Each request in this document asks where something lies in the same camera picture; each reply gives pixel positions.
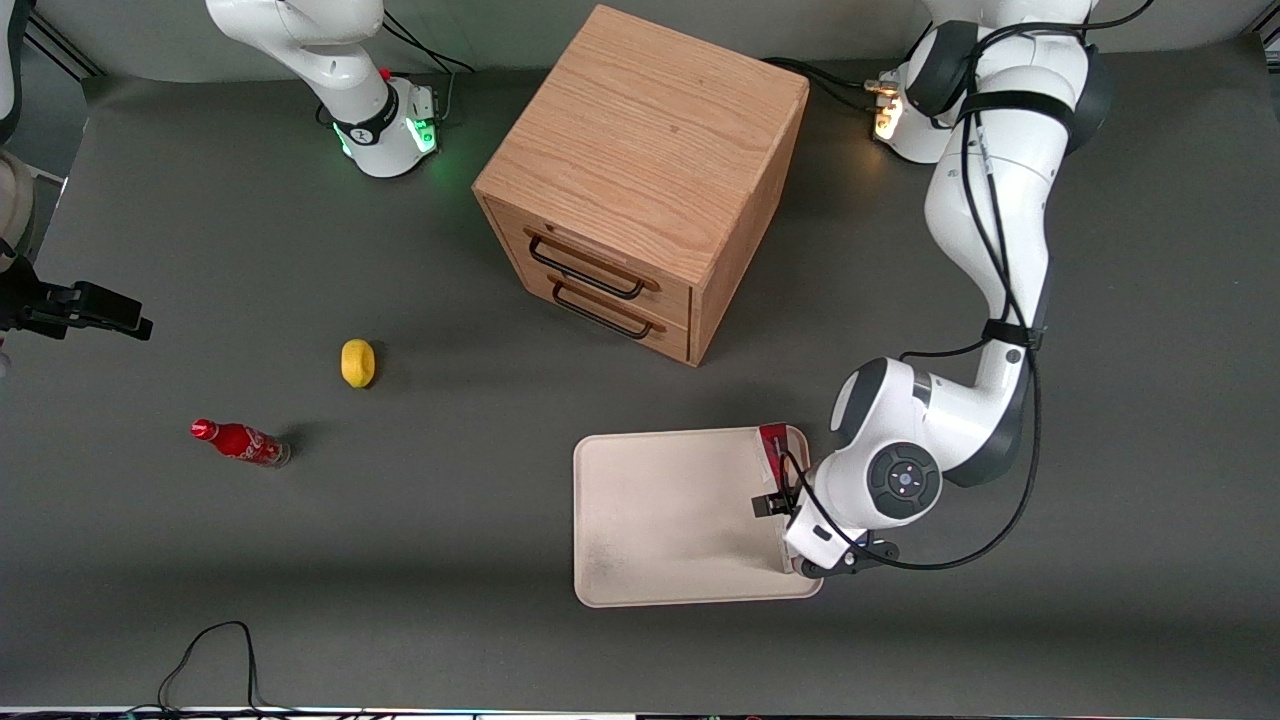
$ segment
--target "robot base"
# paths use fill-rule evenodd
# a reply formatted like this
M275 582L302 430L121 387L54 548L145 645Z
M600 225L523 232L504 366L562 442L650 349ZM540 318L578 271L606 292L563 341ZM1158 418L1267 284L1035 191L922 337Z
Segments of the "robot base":
M393 178L412 170L422 158L435 152L439 142L431 88L404 78L392 78L388 85L399 96L399 114L376 143L357 145L334 127L342 151L366 176L375 178Z

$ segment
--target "yellow lemon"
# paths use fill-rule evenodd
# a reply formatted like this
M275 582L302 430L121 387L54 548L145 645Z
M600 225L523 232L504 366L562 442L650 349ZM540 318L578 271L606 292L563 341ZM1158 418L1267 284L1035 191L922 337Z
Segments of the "yellow lemon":
M342 379L351 387L374 382L374 348L362 340L348 340L342 346Z

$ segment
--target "wooden cabinet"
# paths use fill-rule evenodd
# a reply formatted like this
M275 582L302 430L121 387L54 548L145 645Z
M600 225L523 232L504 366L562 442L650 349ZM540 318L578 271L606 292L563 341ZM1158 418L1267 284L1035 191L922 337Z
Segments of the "wooden cabinet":
M538 297L698 365L777 209L796 74L596 6L472 190Z

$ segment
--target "red bottle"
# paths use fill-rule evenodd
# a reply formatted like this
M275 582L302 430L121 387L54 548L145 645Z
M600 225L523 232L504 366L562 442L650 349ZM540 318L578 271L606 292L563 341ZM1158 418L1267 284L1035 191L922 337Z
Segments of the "red bottle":
M191 436L212 445L232 460L264 468L282 468L292 455L289 443L239 423L219 425L211 420L196 420L191 424Z

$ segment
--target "drawer handle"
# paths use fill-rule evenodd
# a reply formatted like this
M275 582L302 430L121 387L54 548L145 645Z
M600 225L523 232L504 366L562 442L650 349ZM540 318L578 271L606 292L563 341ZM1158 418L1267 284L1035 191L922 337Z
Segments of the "drawer handle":
M609 283L600 282L600 281L593 278L591 275L580 273L580 272L575 270L573 268L570 268L564 263L559 263L557 260L552 260L550 258L548 258L548 256L541 255L540 252L538 252L538 246L541 245L541 243L543 243L543 238L540 236L536 236L536 234L532 236L532 240L529 241L529 254L534 256L534 260L538 260L539 263L541 263L543 265L547 265L548 268L553 268L556 270L559 270L559 272L564 273L566 275L568 275L568 277L571 277L571 278L573 278L576 281L581 281L581 282L584 282L584 283L594 287L595 290L599 290L600 292L607 292L607 293L609 293L613 297L617 297L620 300L635 300L636 297L640 297L640 291L644 290L644 281L636 281L636 286L634 288L631 288L631 290L622 290L622 288L618 288L618 287L613 287Z
M556 287L552 290L552 300L554 300L557 305L559 305L561 307L563 307L563 309L566 309L566 310L568 310L571 313L581 315L581 316L586 318L588 320L591 320L593 323L599 323L599 324L609 328L611 331L621 334L621 336L630 337L631 340L644 340L644 338L649 337L649 331L653 329L653 323L649 323L649 322L646 322L644 324L644 327L640 328L639 331L631 331L631 329L623 328L622 325L620 325L620 324L617 324L617 323L614 323L612 320L608 320L605 318L602 318L602 316L596 315L595 313L591 313L590 310L588 310L586 307L582 307L581 305L573 305L568 300L564 300L563 297L559 296L559 291L562 291L562 290L564 290L564 283L559 283L559 282L556 283Z

